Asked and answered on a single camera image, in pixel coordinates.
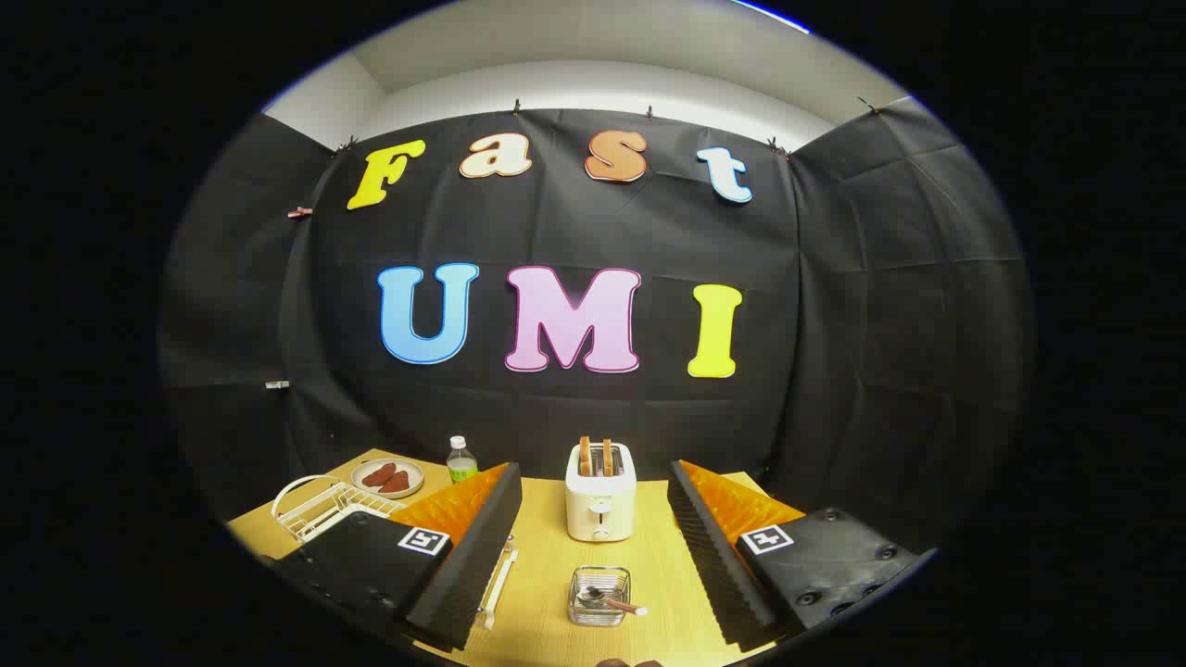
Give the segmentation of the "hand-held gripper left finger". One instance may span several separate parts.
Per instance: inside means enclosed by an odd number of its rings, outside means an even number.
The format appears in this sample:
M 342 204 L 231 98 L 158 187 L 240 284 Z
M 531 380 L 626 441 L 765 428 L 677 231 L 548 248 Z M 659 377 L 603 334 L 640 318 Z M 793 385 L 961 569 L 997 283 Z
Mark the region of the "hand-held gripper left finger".
M 347 512 L 270 565 L 382 639 L 463 649 L 522 497 L 509 460 L 385 517 Z

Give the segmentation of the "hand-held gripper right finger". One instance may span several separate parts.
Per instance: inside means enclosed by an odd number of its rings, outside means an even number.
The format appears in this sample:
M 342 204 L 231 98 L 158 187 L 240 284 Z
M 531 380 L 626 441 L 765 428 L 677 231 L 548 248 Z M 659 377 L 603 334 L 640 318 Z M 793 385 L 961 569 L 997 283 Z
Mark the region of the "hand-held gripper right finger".
M 829 633 L 931 561 L 852 512 L 799 512 L 674 460 L 668 501 L 723 633 L 742 650 Z

